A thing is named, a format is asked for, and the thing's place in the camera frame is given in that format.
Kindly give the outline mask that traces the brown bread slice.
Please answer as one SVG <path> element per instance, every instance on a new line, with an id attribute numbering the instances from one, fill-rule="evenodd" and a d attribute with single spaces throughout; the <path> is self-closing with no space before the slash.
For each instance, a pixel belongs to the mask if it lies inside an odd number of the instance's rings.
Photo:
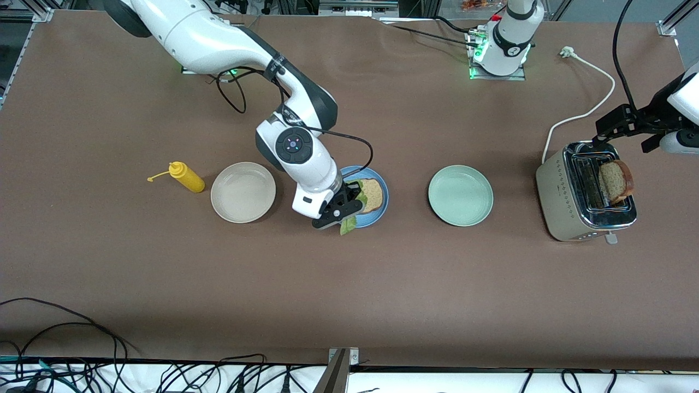
<path id="1" fill-rule="evenodd" d="M 357 184 L 360 185 L 360 195 L 358 199 L 364 203 L 364 209 L 361 215 L 369 214 L 379 210 L 384 201 L 384 192 L 381 183 L 374 177 L 358 179 Z"/>
<path id="2" fill-rule="evenodd" d="M 598 177 L 602 194 L 610 205 L 619 204 L 634 193 L 631 169 L 621 160 L 612 160 L 599 166 Z"/>

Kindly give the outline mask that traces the green lettuce leaf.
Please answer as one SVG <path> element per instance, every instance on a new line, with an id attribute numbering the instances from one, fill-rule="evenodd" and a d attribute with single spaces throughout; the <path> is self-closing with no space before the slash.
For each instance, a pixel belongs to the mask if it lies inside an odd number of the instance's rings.
<path id="1" fill-rule="evenodd" d="M 355 181 L 348 182 L 348 183 L 360 183 L 360 184 L 362 185 L 362 190 L 364 191 L 364 189 L 363 189 L 364 181 L 362 181 L 362 180 L 355 180 Z M 365 196 L 365 201 L 362 201 L 363 207 L 360 209 L 359 212 L 364 212 L 364 209 L 365 209 L 367 203 L 368 203 L 368 199 L 367 199 L 367 197 Z M 340 235 L 349 234 L 350 231 L 356 229 L 356 226 L 357 226 L 357 217 L 356 217 L 356 216 L 353 216 L 353 217 L 350 217 L 350 218 L 345 219 L 345 220 L 342 221 L 342 223 L 340 224 Z"/>

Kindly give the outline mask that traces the yellow squeeze bottle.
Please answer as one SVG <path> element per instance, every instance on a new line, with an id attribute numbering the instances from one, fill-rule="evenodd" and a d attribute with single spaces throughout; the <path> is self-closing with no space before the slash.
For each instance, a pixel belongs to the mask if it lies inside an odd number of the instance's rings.
<path id="1" fill-rule="evenodd" d="M 148 177 L 148 182 L 153 182 L 156 177 L 160 176 L 170 176 L 174 178 L 177 182 L 182 184 L 183 187 L 188 189 L 193 193 L 203 192 L 205 189 L 205 182 L 202 177 L 197 175 L 192 169 L 190 169 L 184 162 L 170 162 L 168 164 L 168 170 L 165 172 L 160 172 L 160 174 L 155 174 L 154 176 Z"/>

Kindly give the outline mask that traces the blue plate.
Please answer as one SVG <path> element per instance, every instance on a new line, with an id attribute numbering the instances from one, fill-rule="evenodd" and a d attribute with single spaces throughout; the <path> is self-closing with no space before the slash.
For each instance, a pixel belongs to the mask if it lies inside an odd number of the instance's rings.
<path id="1" fill-rule="evenodd" d="M 358 214 L 356 217 L 357 223 L 356 223 L 356 229 L 364 228 L 364 227 L 369 227 L 372 224 L 375 224 L 375 222 L 378 222 L 380 218 L 383 216 L 383 214 L 386 212 L 388 208 L 388 203 L 389 203 L 389 189 L 384 181 L 384 179 L 374 170 L 371 168 L 365 168 L 362 171 L 357 172 L 356 174 L 353 174 L 351 176 L 345 177 L 344 181 L 347 183 L 350 182 L 355 182 L 359 180 L 365 180 L 365 179 L 376 179 L 378 184 L 380 185 L 382 192 L 383 192 L 383 197 L 382 197 L 382 203 L 378 207 L 378 209 L 370 212 L 362 212 L 362 214 Z"/>

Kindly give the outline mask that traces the beige plate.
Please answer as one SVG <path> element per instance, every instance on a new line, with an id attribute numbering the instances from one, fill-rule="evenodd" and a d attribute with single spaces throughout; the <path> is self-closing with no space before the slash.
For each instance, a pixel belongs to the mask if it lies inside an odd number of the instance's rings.
<path id="1" fill-rule="evenodd" d="M 276 198 L 276 182 L 264 166 L 240 162 L 225 168 L 211 187 L 211 204 L 227 222 L 245 224 L 263 217 Z"/>

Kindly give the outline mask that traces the mint green plate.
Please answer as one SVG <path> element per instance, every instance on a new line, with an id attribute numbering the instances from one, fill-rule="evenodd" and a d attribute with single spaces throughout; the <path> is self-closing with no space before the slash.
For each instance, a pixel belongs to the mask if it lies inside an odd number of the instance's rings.
<path id="1" fill-rule="evenodd" d="M 432 211 L 457 227 L 470 227 L 484 221 L 494 206 L 494 192 L 488 179 L 476 169 L 454 165 L 438 171 L 428 186 Z"/>

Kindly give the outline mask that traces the beige chrome toaster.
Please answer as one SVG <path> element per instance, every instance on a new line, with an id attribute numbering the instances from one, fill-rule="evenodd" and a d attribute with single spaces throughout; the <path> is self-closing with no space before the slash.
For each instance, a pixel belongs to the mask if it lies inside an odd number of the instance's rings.
<path id="1" fill-rule="evenodd" d="M 612 145 L 595 147 L 591 141 L 579 141 L 567 144 L 539 166 L 537 190 L 552 237 L 564 242 L 605 237 L 613 245 L 617 243 L 616 232 L 636 222 L 632 195 L 610 205 L 602 193 L 599 166 L 612 160 L 620 160 Z"/>

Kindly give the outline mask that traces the grey metal box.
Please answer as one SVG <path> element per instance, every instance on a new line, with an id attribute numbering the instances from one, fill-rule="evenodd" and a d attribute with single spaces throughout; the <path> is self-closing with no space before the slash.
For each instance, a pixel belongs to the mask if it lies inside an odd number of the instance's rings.
<path id="1" fill-rule="evenodd" d="M 365 16 L 375 19 L 400 16 L 398 0 L 318 0 L 319 16 Z"/>

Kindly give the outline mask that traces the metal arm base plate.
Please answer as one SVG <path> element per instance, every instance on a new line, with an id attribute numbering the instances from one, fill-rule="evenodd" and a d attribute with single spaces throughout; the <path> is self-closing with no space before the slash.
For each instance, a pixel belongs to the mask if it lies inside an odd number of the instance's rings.
<path id="1" fill-rule="evenodd" d="M 492 74 L 483 66 L 483 60 L 486 57 L 487 50 L 490 48 L 487 40 L 487 31 L 484 30 L 485 25 L 479 25 L 476 29 L 469 29 L 469 32 L 464 33 L 467 43 L 474 43 L 475 46 L 469 47 L 467 54 L 469 55 L 469 74 L 470 79 L 484 80 L 506 80 L 506 81 L 523 81 L 526 80 L 524 71 L 524 63 L 527 60 L 527 54 L 531 49 L 531 45 L 526 47 L 524 54 L 519 60 L 518 68 L 508 75 Z"/>
<path id="2" fill-rule="evenodd" d="M 182 74 L 192 74 L 192 75 L 198 74 L 197 72 L 194 72 L 194 70 L 187 69 L 184 65 L 180 66 L 180 72 L 182 72 Z M 236 75 L 237 73 L 238 73 L 237 69 L 227 70 L 227 74 Z"/>

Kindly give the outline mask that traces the grey aluminium post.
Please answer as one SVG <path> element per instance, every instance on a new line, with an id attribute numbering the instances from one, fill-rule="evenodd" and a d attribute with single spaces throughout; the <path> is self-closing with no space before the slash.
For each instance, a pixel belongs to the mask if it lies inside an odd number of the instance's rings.
<path id="1" fill-rule="evenodd" d="M 352 348 L 335 348 L 313 393 L 347 393 Z"/>

